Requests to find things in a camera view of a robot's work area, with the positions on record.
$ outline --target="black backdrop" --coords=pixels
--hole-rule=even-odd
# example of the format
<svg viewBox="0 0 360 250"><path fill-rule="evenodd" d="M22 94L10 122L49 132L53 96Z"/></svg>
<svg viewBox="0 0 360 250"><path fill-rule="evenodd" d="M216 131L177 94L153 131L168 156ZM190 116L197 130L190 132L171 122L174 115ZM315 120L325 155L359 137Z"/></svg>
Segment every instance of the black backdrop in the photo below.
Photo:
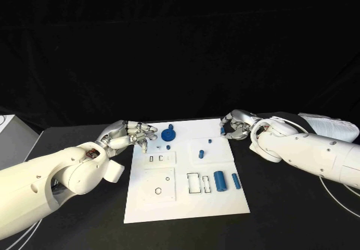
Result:
<svg viewBox="0 0 360 250"><path fill-rule="evenodd" d="M0 114L50 126L300 111L359 117L359 13L337 3L1 3Z"/></svg>

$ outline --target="blue object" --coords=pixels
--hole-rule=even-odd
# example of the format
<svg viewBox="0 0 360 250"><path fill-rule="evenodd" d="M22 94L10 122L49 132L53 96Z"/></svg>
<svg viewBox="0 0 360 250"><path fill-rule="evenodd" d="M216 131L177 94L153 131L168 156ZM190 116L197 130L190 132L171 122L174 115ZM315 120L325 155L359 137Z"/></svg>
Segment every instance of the blue object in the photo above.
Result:
<svg viewBox="0 0 360 250"><path fill-rule="evenodd" d="M200 158L200 159L204 158L204 151L203 151L203 150L200 150L200 152L199 152L199 158Z"/></svg>
<svg viewBox="0 0 360 250"><path fill-rule="evenodd" d="M236 189L240 189L242 187L240 187L238 175L236 175L235 173L232 174L232 178L233 178L233 182L235 182L235 187L236 187Z"/></svg>
<svg viewBox="0 0 360 250"><path fill-rule="evenodd" d="M174 137L176 137L174 126L173 126L173 124L170 124L168 128L164 129L163 132L161 132L161 139L166 142L170 142L170 141L174 140Z"/></svg>
<svg viewBox="0 0 360 250"><path fill-rule="evenodd" d="M223 171L216 171L213 173L215 183L216 183L216 190L217 192L223 192L228 190L225 179L223 179Z"/></svg>

